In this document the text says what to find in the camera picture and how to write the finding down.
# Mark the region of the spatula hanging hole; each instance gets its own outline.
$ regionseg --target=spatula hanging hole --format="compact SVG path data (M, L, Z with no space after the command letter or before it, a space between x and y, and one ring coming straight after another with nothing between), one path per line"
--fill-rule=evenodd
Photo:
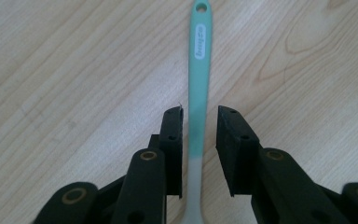
M196 10L199 12L199 13L204 13L206 12L206 5L203 4L203 3L200 3L196 6Z

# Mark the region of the light wooden surface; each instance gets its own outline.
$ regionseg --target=light wooden surface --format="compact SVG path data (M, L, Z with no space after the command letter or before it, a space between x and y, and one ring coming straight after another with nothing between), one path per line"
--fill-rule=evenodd
M255 223L250 197L228 194L218 105L239 110L264 147L291 153L315 182L341 192L358 181L358 1L211 4L207 223ZM191 5L0 0L0 223L31 222L66 184L101 188L126 174L162 113L186 111ZM185 199L168 203L177 223Z

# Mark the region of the wooden table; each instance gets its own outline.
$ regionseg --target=wooden table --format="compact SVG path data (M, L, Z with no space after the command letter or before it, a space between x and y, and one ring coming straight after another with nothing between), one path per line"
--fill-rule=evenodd
M228 194L214 148L219 105L315 182L341 192L358 181L358 1L211 4L206 222L255 223L250 197ZM30 223L69 183L101 188L126 174L163 112L186 111L191 6L0 0L0 223ZM185 115L185 146L187 127ZM169 197L169 223L185 200Z

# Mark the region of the wood grain surface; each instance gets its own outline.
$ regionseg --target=wood grain surface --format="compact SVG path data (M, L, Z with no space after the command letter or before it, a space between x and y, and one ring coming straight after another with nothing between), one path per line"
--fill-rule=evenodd
M210 2L205 221L255 223L250 197L228 194L214 148L219 105L315 182L341 192L358 181L358 1ZM186 111L191 6L0 0L0 223L32 222L69 183L101 188L126 174L163 112ZM185 146L187 127L185 115ZM185 200L168 198L169 223Z

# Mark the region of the mint green spatula handle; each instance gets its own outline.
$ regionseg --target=mint green spatula handle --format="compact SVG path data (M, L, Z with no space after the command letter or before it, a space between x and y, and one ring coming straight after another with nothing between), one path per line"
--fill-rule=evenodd
M191 10L188 55L188 153L201 157L205 135L212 47L212 11L207 0L196 0Z

